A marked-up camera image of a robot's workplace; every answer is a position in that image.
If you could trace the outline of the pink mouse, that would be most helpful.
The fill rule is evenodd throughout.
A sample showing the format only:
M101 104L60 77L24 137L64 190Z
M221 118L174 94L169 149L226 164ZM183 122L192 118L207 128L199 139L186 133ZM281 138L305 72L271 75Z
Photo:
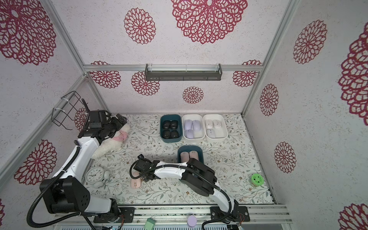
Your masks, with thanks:
M199 155L198 155L198 152L193 150L193 151L190 151L189 152L189 158L193 158L193 159L196 159L199 161Z
M181 157L181 163L186 163L190 160L190 154L189 152L186 152L186 151L181 152L180 157Z
M139 172L134 171L134 172L132 173L132 175L133 175L134 177L138 177L140 174L139 174ZM138 179L131 179L131 187L132 187L133 189L138 189L138 188L140 188L140 187L141 187L141 184L142 184L142 182L141 182L141 178L138 178Z

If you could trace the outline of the pink mouse top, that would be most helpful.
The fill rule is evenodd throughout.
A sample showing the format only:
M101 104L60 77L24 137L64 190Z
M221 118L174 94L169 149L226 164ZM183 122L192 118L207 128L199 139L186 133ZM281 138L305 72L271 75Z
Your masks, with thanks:
M186 152L186 151L181 152L180 157L181 157L181 163L186 163L190 160L190 154L189 152Z

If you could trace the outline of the large purple mouse bottom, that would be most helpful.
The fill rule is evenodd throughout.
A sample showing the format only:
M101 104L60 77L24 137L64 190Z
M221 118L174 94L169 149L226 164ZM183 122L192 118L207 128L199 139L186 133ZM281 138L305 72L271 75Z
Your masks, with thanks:
M193 131L199 132L202 129L202 124L199 120L193 120Z

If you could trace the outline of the black mouse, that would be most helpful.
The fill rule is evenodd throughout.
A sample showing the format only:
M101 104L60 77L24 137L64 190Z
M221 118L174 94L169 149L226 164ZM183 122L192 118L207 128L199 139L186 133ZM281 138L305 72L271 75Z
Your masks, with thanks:
M169 139L169 138L171 137L171 132L170 132L170 130L164 130L164 131L162 132L162 137L163 137L164 139Z
M166 121L164 121L164 122L162 123L162 128L163 128L164 130L168 130L168 129L170 129L170 126L171 126L171 121L169 121L169 120L166 120Z
M178 121L177 120L172 120L170 129L176 130L177 128L178 128Z
M177 131L177 130L173 130L173 131L171 131L170 132L170 138L171 139L177 139L177 138L179 138L179 132Z

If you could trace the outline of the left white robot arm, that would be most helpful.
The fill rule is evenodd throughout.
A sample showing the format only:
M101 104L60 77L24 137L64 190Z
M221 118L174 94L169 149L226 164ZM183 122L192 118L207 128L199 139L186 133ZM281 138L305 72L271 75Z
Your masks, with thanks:
M89 117L75 141L72 153L53 176L55 183L46 179L40 184L39 188L44 192L42 197L49 213L119 215L119 208L114 199L92 196L82 181L98 147L105 140L111 140L126 124L127 118L120 114L112 118Z

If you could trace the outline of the white mouse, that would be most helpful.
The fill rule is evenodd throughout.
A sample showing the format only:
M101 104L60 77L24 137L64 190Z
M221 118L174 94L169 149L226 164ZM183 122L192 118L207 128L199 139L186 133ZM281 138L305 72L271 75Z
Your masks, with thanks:
M205 127L206 129L213 129L213 121L211 119L205 120Z
M217 119L213 120L213 127L215 129L222 128L222 122L220 120L217 120Z
M216 138L216 132L214 129L207 129L206 134L209 138L215 139Z

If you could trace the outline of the teal storage box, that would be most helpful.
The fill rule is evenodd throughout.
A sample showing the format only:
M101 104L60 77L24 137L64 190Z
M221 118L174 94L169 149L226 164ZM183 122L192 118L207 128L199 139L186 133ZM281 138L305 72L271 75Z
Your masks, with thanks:
M199 146L195 146L195 145L185 145L185 146L180 147L177 151L177 162L181 163L181 157L180 157L181 152L184 152L184 151L190 152L190 151L193 151L193 150L198 152L199 161L201 163L204 163L203 151Z
M163 115L160 118L160 137L165 143L176 143L181 141L183 137L183 128L179 115Z

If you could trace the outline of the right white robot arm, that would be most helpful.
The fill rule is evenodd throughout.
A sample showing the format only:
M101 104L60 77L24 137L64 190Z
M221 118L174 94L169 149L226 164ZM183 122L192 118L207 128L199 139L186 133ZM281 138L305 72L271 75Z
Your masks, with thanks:
M142 155L133 163L129 170L132 179L143 179L148 182L155 179L178 179L195 193L209 197L228 216L238 214L239 203L221 188L215 171L196 159L185 163L165 163L144 158Z

